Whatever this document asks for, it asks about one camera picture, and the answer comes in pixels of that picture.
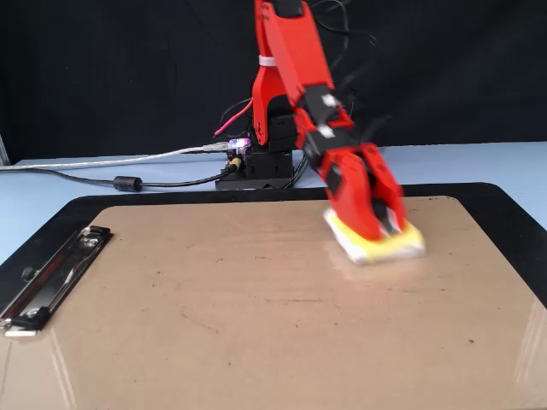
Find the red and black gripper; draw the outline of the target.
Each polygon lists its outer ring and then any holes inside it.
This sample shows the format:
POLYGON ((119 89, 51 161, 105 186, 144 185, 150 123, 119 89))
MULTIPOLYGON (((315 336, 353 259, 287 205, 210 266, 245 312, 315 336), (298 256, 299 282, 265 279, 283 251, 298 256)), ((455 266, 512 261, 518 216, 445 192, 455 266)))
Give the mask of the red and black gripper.
POLYGON ((309 165, 320 172, 327 196, 338 218, 368 241, 405 227, 403 189, 394 179, 378 147, 364 143, 362 155, 355 149, 354 121, 344 108, 326 108, 314 120, 304 108, 296 108, 296 146, 309 165))

